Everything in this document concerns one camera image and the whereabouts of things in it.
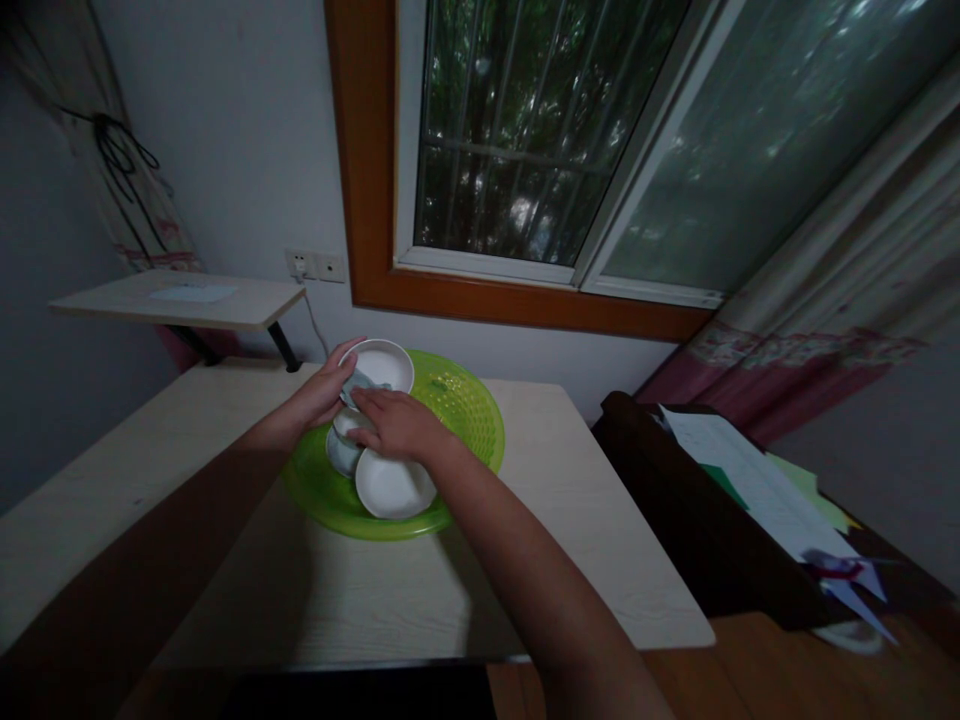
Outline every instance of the light wood tabletop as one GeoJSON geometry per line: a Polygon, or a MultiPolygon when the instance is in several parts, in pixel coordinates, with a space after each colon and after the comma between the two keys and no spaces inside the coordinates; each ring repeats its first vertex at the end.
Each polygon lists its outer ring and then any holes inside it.
{"type": "Polygon", "coordinates": [[[108,317],[156,325],[188,325],[220,330],[266,330],[299,300],[302,285],[221,277],[175,270],[148,270],[84,290],[48,305],[65,315],[108,317]],[[213,302],[157,299],[151,294],[178,286],[236,288],[213,302]]]}
{"type": "MultiPolygon", "coordinates": [[[[124,530],[319,366],[197,366],[0,518],[0,650],[124,530]]],[[[500,476],[569,553],[639,649],[714,635],[570,398],[484,380],[503,415],[500,476]]],[[[277,482],[158,667],[318,668],[524,653],[456,528],[353,540],[277,482]]]]}

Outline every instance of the green plastic basket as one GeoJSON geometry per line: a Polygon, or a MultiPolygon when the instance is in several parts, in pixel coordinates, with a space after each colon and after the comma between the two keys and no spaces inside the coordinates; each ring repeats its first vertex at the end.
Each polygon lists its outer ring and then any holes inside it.
{"type": "MultiPolygon", "coordinates": [[[[490,391],[476,376],[439,355],[408,350],[416,379],[410,392],[463,440],[493,472],[503,462],[503,418],[490,391]]],[[[331,425],[304,435],[281,471],[287,491],[314,520],[361,540],[407,540],[439,532],[450,512],[438,495],[419,515],[407,520],[380,520],[363,507],[352,480],[333,469],[326,439],[331,425]]]]}

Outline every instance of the curtain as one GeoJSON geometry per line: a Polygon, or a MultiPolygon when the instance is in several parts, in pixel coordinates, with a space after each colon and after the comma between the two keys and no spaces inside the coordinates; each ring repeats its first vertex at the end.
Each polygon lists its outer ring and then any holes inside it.
{"type": "Polygon", "coordinates": [[[712,405],[760,443],[882,377],[960,310],[960,62],[637,393],[712,405]]]}
{"type": "MultiPolygon", "coordinates": [[[[59,121],[90,179],[109,241],[129,272],[151,268],[202,272],[159,163],[130,131],[123,97],[93,9],[86,0],[14,2],[0,49],[37,101],[59,121]]],[[[197,355],[158,328],[181,371],[197,355]]],[[[224,355],[233,333],[201,331],[224,355]]]]}

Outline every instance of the person's left hand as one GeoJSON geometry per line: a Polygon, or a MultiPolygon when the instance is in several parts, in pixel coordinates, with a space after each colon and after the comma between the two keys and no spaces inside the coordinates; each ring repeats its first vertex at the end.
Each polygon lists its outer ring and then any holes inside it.
{"type": "Polygon", "coordinates": [[[323,367],[284,403],[284,411],[302,424],[304,430],[330,422],[343,409],[340,391],[347,378],[353,374],[357,365],[357,354],[347,357],[343,365],[339,363],[354,345],[366,339],[358,337],[337,345],[323,367]]]}

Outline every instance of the person's right hand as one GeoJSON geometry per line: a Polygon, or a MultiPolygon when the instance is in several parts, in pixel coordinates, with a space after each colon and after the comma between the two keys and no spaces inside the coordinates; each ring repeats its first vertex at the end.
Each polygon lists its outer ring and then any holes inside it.
{"type": "Polygon", "coordinates": [[[424,464],[456,439],[426,405],[406,393],[355,388],[351,396],[377,432],[357,428],[347,437],[384,457],[424,464]]]}

